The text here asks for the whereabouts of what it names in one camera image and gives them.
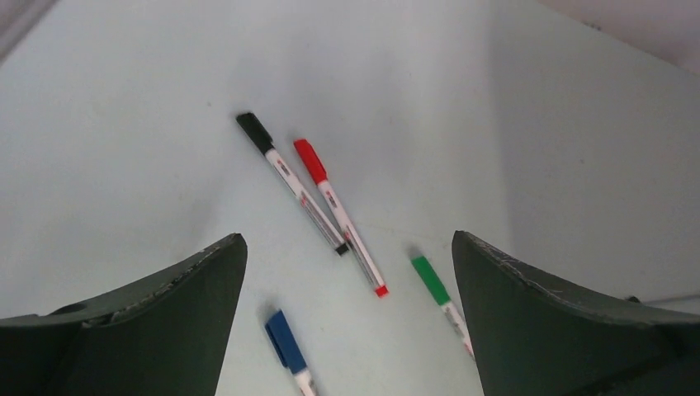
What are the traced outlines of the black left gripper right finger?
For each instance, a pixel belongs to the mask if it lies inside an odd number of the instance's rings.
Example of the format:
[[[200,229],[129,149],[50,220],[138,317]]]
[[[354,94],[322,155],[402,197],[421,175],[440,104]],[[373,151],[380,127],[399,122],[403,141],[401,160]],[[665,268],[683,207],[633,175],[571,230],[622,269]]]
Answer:
[[[452,257],[484,394],[698,394],[696,314],[584,288],[465,231]]]

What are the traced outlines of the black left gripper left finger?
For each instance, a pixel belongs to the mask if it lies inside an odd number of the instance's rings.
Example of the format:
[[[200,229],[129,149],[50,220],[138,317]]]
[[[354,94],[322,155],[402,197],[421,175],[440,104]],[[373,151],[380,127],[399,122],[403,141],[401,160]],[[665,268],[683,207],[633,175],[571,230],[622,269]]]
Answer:
[[[233,233],[105,294],[3,319],[2,394],[215,394],[247,257]]]

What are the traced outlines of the blue marker cap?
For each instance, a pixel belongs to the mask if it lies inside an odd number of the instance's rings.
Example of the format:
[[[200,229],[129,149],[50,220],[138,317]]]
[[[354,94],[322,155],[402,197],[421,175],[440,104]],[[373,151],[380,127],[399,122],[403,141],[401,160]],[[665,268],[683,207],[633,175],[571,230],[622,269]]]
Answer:
[[[283,367],[293,375],[308,369],[286,316],[281,310],[277,310],[265,322],[264,329]]]

